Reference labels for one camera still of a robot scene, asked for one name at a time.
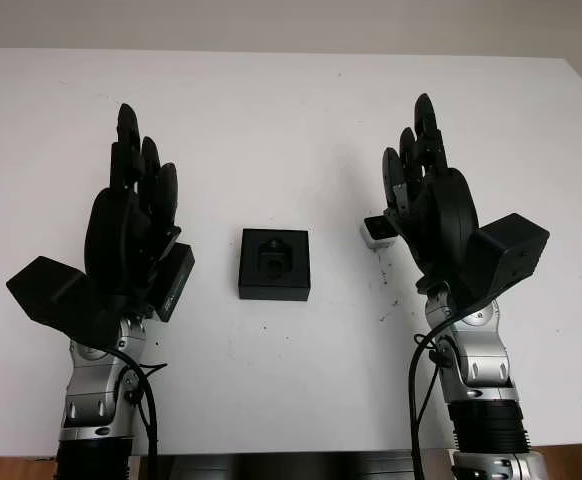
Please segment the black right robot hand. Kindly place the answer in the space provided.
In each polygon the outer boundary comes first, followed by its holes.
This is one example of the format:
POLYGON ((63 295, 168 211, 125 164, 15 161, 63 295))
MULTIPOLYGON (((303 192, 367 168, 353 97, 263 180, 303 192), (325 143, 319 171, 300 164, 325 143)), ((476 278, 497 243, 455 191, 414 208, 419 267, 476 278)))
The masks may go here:
POLYGON ((427 94, 417 98, 414 125, 403 129, 399 147, 385 149, 382 176, 384 216, 422 273, 418 291, 457 282, 468 240, 478 227, 477 213, 465 177, 447 162, 427 94))

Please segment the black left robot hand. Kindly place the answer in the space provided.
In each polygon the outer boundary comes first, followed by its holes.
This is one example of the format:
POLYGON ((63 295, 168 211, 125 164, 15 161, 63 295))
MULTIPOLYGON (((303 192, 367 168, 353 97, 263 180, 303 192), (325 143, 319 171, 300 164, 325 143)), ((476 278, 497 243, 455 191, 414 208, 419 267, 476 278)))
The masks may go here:
POLYGON ((88 223, 86 274, 110 308, 168 322, 192 265, 175 224, 177 170, 160 162, 126 103, 116 130, 109 186, 97 195, 88 223))

